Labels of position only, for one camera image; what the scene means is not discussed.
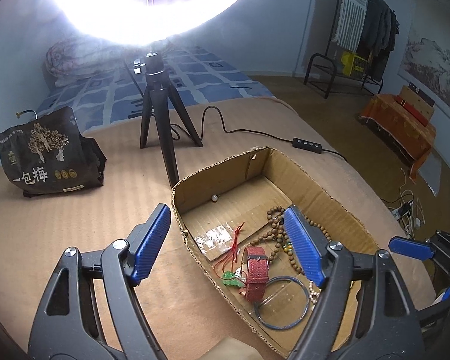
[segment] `light stand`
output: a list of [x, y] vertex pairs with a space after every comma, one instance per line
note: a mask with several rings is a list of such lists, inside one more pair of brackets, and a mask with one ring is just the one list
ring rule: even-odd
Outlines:
[[183, 105], [179, 91], [173, 86], [168, 72], [166, 72], [164, 68], [164, 62], [159, 52], [150, 52], [145, 58], [145, 79], [147, 81], [145, 92], [142, 92], [140, 89], [140, 86], [137, 84], [137, 81], [128, 69], [126, 63], [125, 67], [143, 97], [140, 149], [143, 149], [147, 145], [148, 128], [150, 126], [150, 117], [152, 116], [153, 108], [160, 147], [162, 148], [163, 161], [165, 162], [165, 168], [168, 174], [168, 181], [170, 182], [170, 186], [173, 187], [179, 182], [180, 177], [176, 166], [167, 98], [172, 102], [173, 107], [178, 113], [178, 116], [180, 116], [185, 129], [188, 131], [193, 142], [195, 142], [195, 145], [202, 147], [202, 141], [198, 136], [197, 130], [195, 130], [195, 126], [193, 126], [190, 116], [185, 109], [185, 105]]

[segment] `beige bedsheet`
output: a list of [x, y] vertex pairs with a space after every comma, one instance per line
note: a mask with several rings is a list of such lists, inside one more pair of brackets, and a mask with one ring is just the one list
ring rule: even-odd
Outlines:
[[[291, 139], [325, 140], [284, 103], [271, 98], [215, 103], [228, 129], [250, 128]], [[205, 105], [188, 107], [195, 126]], [[178, 122], [175, 112], [172, 121]], [[66, 247], [102, 249], [143, 223], [157, 203], [170, 204], [170, 187], [151, 123], [149, 147], [139, 149], [140, 119], [98, 130], [96, 138], [108, 158], [105, 185], [95, 190], [26, 199], [0, 168], [0, 320], [22, 348], [44, 286]], [[224, 134], [214, 110], [207, 113], [203, 148], [186, 138], [175, 144], [182, 177], [255, 146], [272, 146], [299, 163], [327, 192], [363, 222], [385, 248], [401, 228], [379, 197], [340, 157], [314, 154], [264, 136]], [[433, 302], [434, 291], [423, 264], [395, 256], [418, 308]], [[264, 359], [278, 359], [235, 315], [186, 251], [178, 225], [172, 226], [151, 276], [137, 288], [148, 321], [171, 360], [196, 359], [226, 335], [258, 349]], [[100, 288], [98, 302], [111, 345], [118, 345]]]

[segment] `striped towel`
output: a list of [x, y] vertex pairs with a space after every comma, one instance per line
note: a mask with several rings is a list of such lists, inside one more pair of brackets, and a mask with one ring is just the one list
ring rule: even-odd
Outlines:
[[332, 42], [356, 52], [362, 35], [368, 0], [342, 0], [338, 25]]

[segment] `red watch strap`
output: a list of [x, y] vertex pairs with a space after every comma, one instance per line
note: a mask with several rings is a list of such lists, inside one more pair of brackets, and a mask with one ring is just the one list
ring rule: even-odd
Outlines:
[[268, 283], [268, 257], [260, 246], [247, 246], [248, 274], [245, 282], [245, 299], [260, 302]]

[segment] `blue bangle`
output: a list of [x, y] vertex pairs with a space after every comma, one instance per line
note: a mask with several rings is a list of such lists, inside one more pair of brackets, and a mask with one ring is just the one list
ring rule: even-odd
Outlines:
[[257, 302], [257, 303], [255, 303], [253, 305], [254, 309], [255, 309], [255, 315], [257, 315], [257, 319], [259, 320], [259, 322], [263, 326], [265, 326], [265, 327], [267, 327], [269, 329], [272, 329], [272, 330], [288, 330], [288, 329], [291, 329], [294, 326], [297, 326], [305, 318], [305, 315], [307, 314], [307, 311], [308, 311], [308, 305], [310, 303], [310, 294], [308, 293], [307, 287], [305, 287], [305, 285], [300, 280], [298, 280], [298, 279], [296, 279], [296, 278], [294, 278], [292, 276], [277, 276], [277, 277], [274, 277], [273, 279], [270, 279], [268, 281], [267, 286], [269, 286], [270, 284], [275, 283], [277, 281], [293, 281], [294, 283], [297, 283], [300, 287], [302, 287], [303, 292], [305, 293], [305, 297], [307, 298], [307, 302], [305, 304], [305, 309], [303, 310], [302, 315], [300, 316], [300, 318], [298, 318], [298, 320], [296, 320], [295, 322], [293, 322], [293, 323], [291, 323], [290, 325], [287, 325], [287, 326], [270, 325], [269, 323], [266, 323], [262, 319], [262, 317], [260, 316], [260, 313], [259, 313], [259, 307], [263, 305], [263, 301], [260, 302], [260, 303]]

